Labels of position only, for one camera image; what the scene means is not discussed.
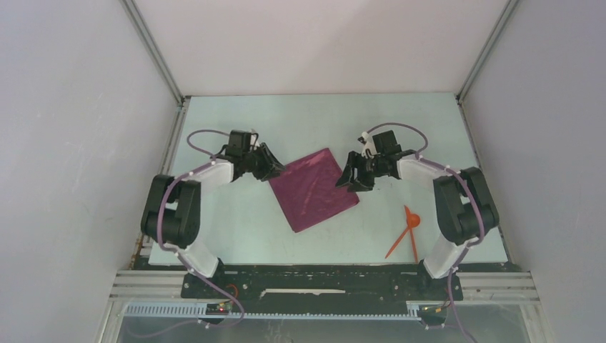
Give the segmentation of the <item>magenta cloth napkin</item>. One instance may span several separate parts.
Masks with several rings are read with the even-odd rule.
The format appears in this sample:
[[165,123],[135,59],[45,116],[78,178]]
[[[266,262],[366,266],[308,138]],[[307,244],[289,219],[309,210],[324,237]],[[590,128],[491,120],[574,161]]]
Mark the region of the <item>magenta cloth napkin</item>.
[[359,197],[336,187],[342,175],[333,153],[324,148],[286,165],[269,184],[294,233],[303,232],[359,203]]

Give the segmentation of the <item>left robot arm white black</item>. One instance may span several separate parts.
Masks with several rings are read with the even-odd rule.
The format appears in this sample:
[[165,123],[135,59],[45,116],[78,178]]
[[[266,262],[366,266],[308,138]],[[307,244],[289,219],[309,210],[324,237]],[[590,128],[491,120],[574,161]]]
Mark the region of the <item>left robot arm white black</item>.
[[208,153],[206,164],[179,176],[157,174],[140,223],[143,235],[174,254],[190,273],[200,276],[198,288],[212,298],[223,294],[226,279],[216,272],[220,258],[198,237],[202,197],[247,173],[266,182],[286,169],[257,132],[233,130],[227,138],[216,154]]

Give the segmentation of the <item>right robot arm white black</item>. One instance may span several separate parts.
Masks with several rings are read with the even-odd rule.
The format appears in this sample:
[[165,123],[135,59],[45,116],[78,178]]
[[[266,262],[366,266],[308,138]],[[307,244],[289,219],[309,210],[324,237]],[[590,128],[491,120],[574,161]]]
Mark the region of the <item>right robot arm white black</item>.
[[362,133],[360,152],[350,151],[336,186],[348,192],[369,192],[379,177],[412,181],[434,194],[440,235],[421,262],[415,282],[418,294],[433,299],[444,289],[444,278],[457,270],[467,251],[500,223],[500,216],[482,171],[453,169],[404,150],[392,130]]

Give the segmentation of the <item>orange plastic knife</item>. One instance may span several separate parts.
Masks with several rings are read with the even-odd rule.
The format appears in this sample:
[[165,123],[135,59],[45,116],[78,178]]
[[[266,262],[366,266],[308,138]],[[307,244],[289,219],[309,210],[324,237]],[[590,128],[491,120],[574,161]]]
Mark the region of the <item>orange plastic knife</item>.
[[404,214],[405,214],[405,222],[406,222],[406,227],[404,229],[404,231],[398,236],[398,238],[394,241],[394,243],[392,244],[392,246],[389,248],[388,252],[385,255],[385,259],[387,259],[392,252],[397,248],[397,246],[399,245],[399,243],[402,241],[402,239],[404,238],[404,236],[412,229],[413,225],[412,225],[412,213],[409,209],[408,206],[404,205]]

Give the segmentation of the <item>orange plastic spoon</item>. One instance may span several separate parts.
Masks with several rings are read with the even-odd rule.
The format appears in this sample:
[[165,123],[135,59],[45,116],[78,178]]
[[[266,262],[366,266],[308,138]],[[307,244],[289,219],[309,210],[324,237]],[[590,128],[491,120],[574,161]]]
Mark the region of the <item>orange plastic spoon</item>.
[[414,261],[416,263],[419,263],[419,257],[418,257],[418,252],[417,252],[416,240],[414,237],[414,229],[420,225],[420,222],[421,222],[421,219],[418,214],[415,214],[412,212],[407,212],[407,225],[408,225],[408,229],[409,229],[411,248],[412,248]]

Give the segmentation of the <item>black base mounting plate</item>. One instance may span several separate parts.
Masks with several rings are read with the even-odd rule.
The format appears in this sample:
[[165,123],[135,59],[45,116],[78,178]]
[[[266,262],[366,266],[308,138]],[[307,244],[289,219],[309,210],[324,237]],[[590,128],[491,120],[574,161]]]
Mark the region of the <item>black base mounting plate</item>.
[[420,265],[221,266],[209,280],[186,274],[183,299],[229,299],[235,314],[406,315],[409,304],[449,304],[463,298],[454,275],[430,279]]

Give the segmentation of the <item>left corner aluminium post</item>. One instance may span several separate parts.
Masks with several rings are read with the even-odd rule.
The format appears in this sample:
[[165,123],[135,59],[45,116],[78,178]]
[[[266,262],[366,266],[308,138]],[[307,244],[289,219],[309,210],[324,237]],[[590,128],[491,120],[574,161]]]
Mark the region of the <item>left corner aluminium post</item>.
[[144,48],[151,57],[157,71],[164,80],[164,83],[168,86],[169,91],[174,98],[177,106],[183,106],[186,101],[185,95],[177,85],[176,79],[174,78],[168,63],[163,57],[153,34],[146,23],[144,16],[134,0],[120,0],[119,3],[123,6],[126,15],[129,17],[130,22],[134,26]]

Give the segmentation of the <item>corner aluminium post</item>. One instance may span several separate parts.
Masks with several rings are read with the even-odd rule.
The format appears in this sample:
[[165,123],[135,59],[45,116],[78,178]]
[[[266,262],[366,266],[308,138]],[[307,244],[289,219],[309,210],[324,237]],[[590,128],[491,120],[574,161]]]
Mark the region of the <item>corner aluminium post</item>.
[[174,98],[177,106],[183,106],[186,101],[185,95],[177,85],[176,79],[174,78],[168,63],[163,57],[153,34],[146,23],[144,16],[134,0],[120,0],[119,3],[123,6],[126,15],[129,17],[130,22],[134,26],[144,48],[151,57],[157,71],[164,80],[164,83],[168,86],[169,91]]
[[462,86],[460,87],[460,90],[456,95],[456,99],[459,104],[462,104],[465,101],[467,95],[469,94],[471,88],[474,85],[475,80],[480,75],[482,68],[484,67],[491,53],[495,49],[498,41],[500,40],[501,35],[507,28],[507,25],[509,24],[510,20],[515,15],[515,11],[517,10],[517,7],[520,5],[520,3],[520,0],[506,1],[503,10],[500,12],[500,15],[498,16],[477,58],[475,59],[472,68],[467,74]]

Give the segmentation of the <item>aluminium frame rail front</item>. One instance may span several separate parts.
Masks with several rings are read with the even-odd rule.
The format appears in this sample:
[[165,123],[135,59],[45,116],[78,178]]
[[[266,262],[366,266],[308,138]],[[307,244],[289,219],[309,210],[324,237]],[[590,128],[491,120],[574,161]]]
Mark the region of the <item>aluminium frame rail front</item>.
[[528,273],[460,272],[424,287],[407,272],[229,271],[215,291],[186,272],[124,271],[110,298],[128,315],[200,319],[416,319],[453,304],[534,305]]

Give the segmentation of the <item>right corner aluminium post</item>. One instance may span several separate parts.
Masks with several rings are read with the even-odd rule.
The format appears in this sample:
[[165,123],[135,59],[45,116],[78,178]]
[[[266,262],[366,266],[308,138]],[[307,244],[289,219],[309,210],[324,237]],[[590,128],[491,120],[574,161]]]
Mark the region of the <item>right corner aluminium post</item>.
[[506,1],[503,10],[500,12],[500,15],[498,16],[477,58],[475,59],[472,68],[467,74],[462,86],[460,87],[460,90],[456,95],[456,99],[459,104],[462,104],[465,101],[467,95],[469,94],[471,88],[474,85],[475,80],[480,75],[482,68],[484,67],[491,53],[495,49],[498,41],[500,40],[501,35],[507,28],[507,25],[509,24],[510,20],[515,15],[515,11],[517,10],[517,7],[520,5],[520,3],[520,0]]

